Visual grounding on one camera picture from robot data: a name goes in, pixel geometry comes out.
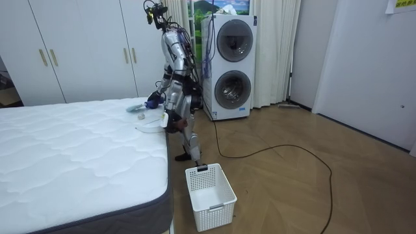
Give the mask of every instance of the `dryer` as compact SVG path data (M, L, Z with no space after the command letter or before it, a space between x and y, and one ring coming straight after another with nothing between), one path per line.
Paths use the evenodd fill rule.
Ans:
M208 52L210 22L211 16L201 23L202 58L212 59L202 64L204 110L213 120L246 117L254 87L257 16L214 14Z

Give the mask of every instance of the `washing machine door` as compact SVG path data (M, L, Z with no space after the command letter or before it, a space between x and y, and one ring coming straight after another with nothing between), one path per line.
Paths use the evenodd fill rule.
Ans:
M236 109L245 104L250 97L252 84L241 71L223 74L215 84L215 98L225 109Z
M242 20L230 20L218 32L216 44L218 52L225 60L230 62L241 61L252 49L252 29Z

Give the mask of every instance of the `wooden floor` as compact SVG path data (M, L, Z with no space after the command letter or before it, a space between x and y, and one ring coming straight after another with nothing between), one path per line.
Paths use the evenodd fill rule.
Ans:
M330 210L328 169L301 149L284 147L245 159L226 159L215 129L196 114L203 162L220 163L238 201L230 225L212 233L320 233ZM416 233L416 159L306 110L253 110L249 118L217 123L220 149L246 155L276 144L296 144L333 170L333 216L326 233ZM170 136L172 157L183 152ZM172 160L175 232L197 233L185 169Z

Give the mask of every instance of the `white washing machine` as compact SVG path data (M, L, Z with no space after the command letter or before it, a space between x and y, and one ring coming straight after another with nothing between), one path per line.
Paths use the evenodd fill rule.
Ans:
M211 41L210 21L211 16L201 23L203 60L207 58L207 41ZM213 22L215 35L208 56L212 61L202 64L204 110L213 120L248 116L254 85L257 16L215 14Z

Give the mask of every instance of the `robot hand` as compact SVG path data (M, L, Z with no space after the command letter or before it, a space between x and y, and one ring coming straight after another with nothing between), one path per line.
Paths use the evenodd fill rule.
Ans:
M156 109L159 104L162 104L164 102L164 98L161 96L161 94L158 91L154 91L148 98L148 101L145 102L146 108L149 109Z

